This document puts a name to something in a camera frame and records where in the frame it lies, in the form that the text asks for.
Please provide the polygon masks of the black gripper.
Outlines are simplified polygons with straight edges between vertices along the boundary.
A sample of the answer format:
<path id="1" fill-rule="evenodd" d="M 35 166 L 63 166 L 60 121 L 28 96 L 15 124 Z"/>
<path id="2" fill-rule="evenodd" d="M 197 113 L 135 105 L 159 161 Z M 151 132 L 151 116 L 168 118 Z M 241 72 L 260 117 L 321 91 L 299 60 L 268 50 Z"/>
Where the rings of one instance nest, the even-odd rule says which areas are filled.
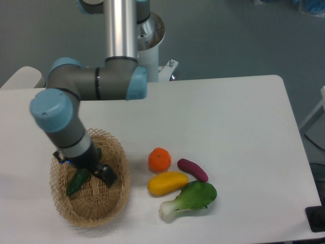
<path id="1" fill-rule="evenodd" d="M 67 156 L 63 151 L 55 151 L 54 158 L 61 164 L 68 163 L 77 169 L 88 169 L 92 175 L 99 178 L 108 188 L 112 187 L 117 180 L 117 175 L 108 164 L 99 164 L 99 154 L 93 142 L 86 149 L 77 152 L 76 156 Z"/>

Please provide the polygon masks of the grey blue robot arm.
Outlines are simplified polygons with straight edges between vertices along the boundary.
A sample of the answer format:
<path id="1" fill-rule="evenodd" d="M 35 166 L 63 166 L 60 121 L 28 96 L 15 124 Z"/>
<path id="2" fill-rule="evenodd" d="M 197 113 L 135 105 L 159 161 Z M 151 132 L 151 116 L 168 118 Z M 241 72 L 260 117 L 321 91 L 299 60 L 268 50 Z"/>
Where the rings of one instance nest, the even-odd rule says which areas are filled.
<path id="1" fill-rule="evenodd" d="M 138 64 L 137 26 L 150 17 L 149 1 L 78 1 L 87 14 L 104 14 L 107 54 L 102 68 L 72 58 L 53 63 L 46 88 L 30 103 L 37 125 L 56 146 L 55 156 L 87 169 L 110 187 L 116 174 L 99 162 L 98 150 L 79 116 L 84 100 L 137 100 L 147 95 L 147 71 Z"/>

